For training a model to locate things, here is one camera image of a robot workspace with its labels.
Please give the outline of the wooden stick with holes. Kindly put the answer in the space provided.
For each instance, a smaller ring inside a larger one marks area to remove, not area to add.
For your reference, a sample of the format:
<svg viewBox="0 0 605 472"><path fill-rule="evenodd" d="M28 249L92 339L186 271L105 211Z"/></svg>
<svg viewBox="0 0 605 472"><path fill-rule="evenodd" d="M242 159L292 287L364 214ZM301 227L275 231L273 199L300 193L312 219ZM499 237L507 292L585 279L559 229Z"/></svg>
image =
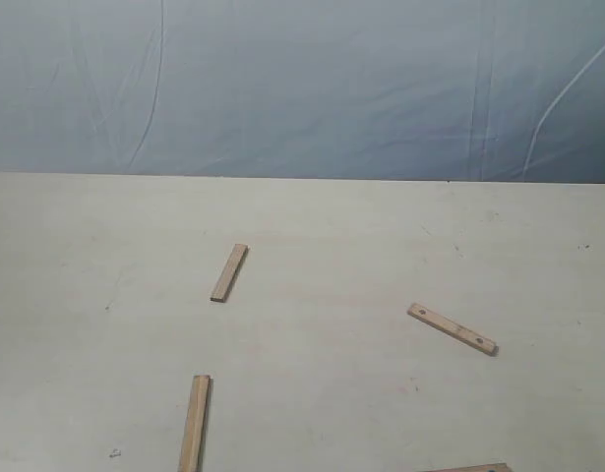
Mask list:
<svg viewBox="0 0 605 472"><path fill-rule="evenodd" d="M476 349L490 357L496 357L499 352L499 346L492 339L444 317L428 308L413 303L407 310L412 318L424 323L434 329L452 337L465 345Z"/></svg>

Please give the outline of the grey fabric backdrop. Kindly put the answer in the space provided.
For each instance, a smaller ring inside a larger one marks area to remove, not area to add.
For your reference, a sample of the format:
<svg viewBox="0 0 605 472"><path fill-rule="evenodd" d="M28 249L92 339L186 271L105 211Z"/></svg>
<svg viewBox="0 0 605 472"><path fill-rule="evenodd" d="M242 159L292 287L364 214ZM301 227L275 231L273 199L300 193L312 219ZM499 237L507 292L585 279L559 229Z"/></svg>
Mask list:
<svg viewBox="0 0 605 472"><path fill-rule="evenodd" d="M605 1L0 1L0 171L605 183Z"/></svg>

